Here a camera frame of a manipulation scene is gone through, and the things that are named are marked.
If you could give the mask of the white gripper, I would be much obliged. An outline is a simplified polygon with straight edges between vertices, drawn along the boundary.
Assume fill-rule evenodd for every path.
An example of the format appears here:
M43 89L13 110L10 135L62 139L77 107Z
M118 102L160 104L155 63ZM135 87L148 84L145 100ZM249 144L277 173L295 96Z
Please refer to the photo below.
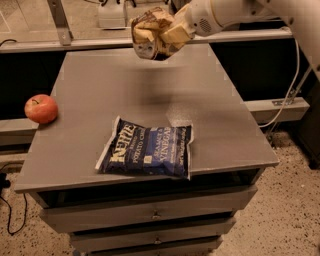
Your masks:
M165 43L179 44L190 41L194 34L207 37L222 31L215 9L215 0L192 0L174 16L173 22L160 33Z

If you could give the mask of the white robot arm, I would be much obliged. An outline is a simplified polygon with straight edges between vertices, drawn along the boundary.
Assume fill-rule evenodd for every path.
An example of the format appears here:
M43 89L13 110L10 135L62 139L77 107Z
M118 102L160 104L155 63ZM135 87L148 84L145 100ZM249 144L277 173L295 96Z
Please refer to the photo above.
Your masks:
M291 30L312 70L320 79L320 0L192 0L160 33L166 43L186 43L236 23L280 18Z

